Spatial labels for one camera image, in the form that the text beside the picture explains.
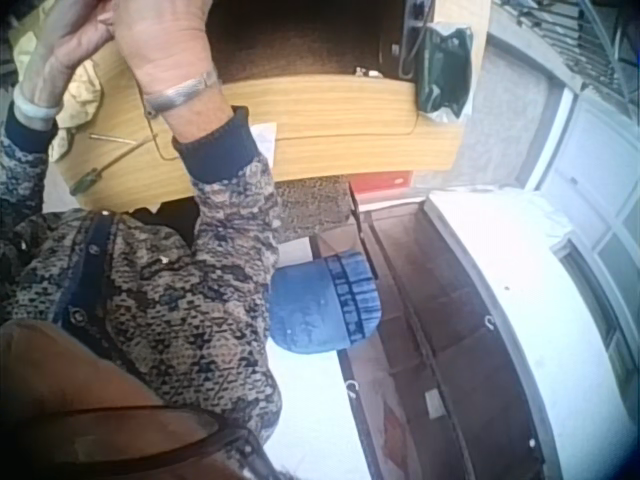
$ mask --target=white wall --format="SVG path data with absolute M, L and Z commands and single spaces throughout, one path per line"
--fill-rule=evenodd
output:
M 634 446 L 637 428 L 590 312 L 550 250 L 566 233 L 566 219 L 550 217 L 536 193 L 436 192 L 430 199 L 509 318 L 545 404 L 564 479 L 607 478 Z
M 308 239 L 280 247 L 280 266 L 312 259 Z M 370 480 L 338 355 L 297 355 L 267 342 L 283 409 L 265 445 L 281 470 L 302 480 Z

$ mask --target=eyeglasses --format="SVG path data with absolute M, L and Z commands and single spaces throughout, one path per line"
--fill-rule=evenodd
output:
M 124 407 L 61 412 L 15 427 L 44 478 L 205 478 L 214 456 L 234 459 L 259 480 L 280 476 L 256 436 L 198 407 Z

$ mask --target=window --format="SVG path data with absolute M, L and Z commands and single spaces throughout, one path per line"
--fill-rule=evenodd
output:
M 620 328 L 618 317 L 602 285 L 578 248 L 569 241 L 560 262 L 573 279 L 587 308 L 591 312 L 604 343 L 618 388 L 626 400 L 637 385 L 638 369 L 629 344 Z

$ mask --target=wood grain surface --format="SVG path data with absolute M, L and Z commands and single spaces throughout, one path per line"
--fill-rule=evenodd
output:
M 490 0 L 440 0 L 435 21 L 471 25 L 474 81 L 480 71 Z M 149 122 L 135 79 L 114 44 L 94 57 L 103 86 L 95 118 L 76 134 L 70 154 L 56 164 L 68 185 L 109 162 L 123 145 L 91 140 L 90 133 L 149 144 L 107 172 L 78 198 L 91 209 L 130 211 L 192 195 L 182 162 L 162 122 Z M 461 125 L 419 117 L 407 82 L 342 75 L 300 75 L 224 87 L 232 104 L 247 105 L 251 122 L 276 122 L 276 181 L 397 170 L 447 170 L 462 140 Z

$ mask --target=person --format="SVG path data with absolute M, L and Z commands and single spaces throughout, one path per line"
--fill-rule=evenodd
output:
M 247 109 L 232 108 L 218 82 L 201 81 L 215 72 L 205 32 L 211 3 L 57 0 L 44 22 L 0 140 L 5 423 L 147 402 L 208 412 L 260 444 L 276 428 L 281 397 L 265 342 L 277 198 Z M 75 69 L 113 39 L 145 97 L 164 105 L 200 207 L 192 247 L 125 214 L 43 214 L 55 114 Z M 189 95 L 176 94 L 194 82 Z M 65 350 L 76 352 L 71 361 Z M 25 385 L 27 377 L 38 380 Z M 121 384 L 134 398 L 118 394 Z M 129 433 L 136 443 L 138 429 Z M 223 457 L 242 469 L 231 453 Z M 236 478 L 226 475 L 219 478 Z

